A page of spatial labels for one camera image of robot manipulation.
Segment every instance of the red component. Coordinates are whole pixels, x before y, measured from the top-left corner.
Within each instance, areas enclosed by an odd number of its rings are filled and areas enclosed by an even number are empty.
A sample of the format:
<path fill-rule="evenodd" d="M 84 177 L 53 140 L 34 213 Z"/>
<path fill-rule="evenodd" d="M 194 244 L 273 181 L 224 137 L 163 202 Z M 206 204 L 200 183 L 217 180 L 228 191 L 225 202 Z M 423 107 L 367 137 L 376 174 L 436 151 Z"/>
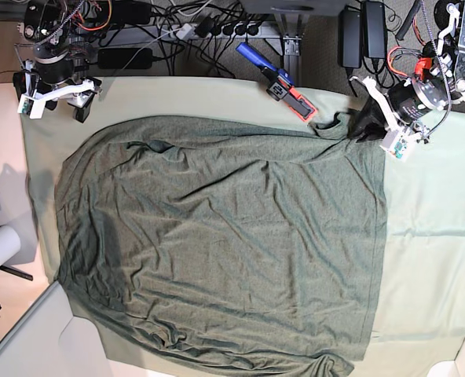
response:
<path fill-rule="evenodd" d="M 416 76 L 421 77 L 424 80 L 424 70 L 431 68 L 431 58 L 429 57 L 422 57 L 416 63 L 416 68 L 414 68 L 414 73 Z"/>
<path fill-rule="evenodd" d="M 299 102 L 304 102 L 304 104 L 308 107 L 311 108 L 311 112 L 306 116 L 302 116 L 299 112 L 293 109 L 292 106 L 288 106 L 297 116 L 303 121 L 303 122 L 309 122 L 318 112 L 317 108 L 313 106 L 311 102 L 308 101 L 306 97 L 304 97 L 302 94 L 300 94 L 296 88 L 292 87 L 288 91 L 294 98 L 299 101 Z"/>

